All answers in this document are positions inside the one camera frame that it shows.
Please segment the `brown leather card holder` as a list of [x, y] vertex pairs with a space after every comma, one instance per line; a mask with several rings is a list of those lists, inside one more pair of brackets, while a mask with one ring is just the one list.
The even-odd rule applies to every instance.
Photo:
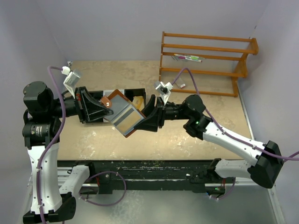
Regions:
[[108, 97], [103, 96], [100, 102], [109, 110], [109, 114], [104, 119], [125, 138], [134, 133], [135, 126], [145, 119], [143, 113], [119, 90], [114, 90]]

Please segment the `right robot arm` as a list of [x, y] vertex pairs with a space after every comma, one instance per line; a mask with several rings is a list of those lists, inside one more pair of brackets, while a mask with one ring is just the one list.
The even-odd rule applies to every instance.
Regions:
[[232, 132], [204, 115], [206, 109], [200, 96], [188, 96], [181, 104], [163, 103], [160, 97], [151, 96], [143, 109], [145, 119], [134, 129], [157, 132], [166, 120], [186, 120], [185, 131], [194, 138], [221, 146], [241, 157], [241, 160], [214, 159], [208, 170], [208, 179], [219, 182], [227, 177], [251, 179], [261, 187], [271, 189], [284, 161], [277, 143], [262, 143]]

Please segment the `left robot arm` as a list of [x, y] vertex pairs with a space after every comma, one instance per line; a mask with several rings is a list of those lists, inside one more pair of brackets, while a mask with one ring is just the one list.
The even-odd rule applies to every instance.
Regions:
[[25, 224], [64, 222], [75, 215], [76, 198], [84, 182], [96, 178], [92, 163], [76, 165], [67, 181], [58, 186], [57, 156], [60, 134], [65, 120], [78, 116], [83, 123], [103, 119], [109, 110], [101, 105], [103, 91], [89, 92], [86, 87], [75, 89], [75, 95], [59, 93], [54, 99], [52, 90], [42, 81], [23, 89], [26, 111], [22, 135], [32, 169], [33, 198], [30, 210], [23, 216]]

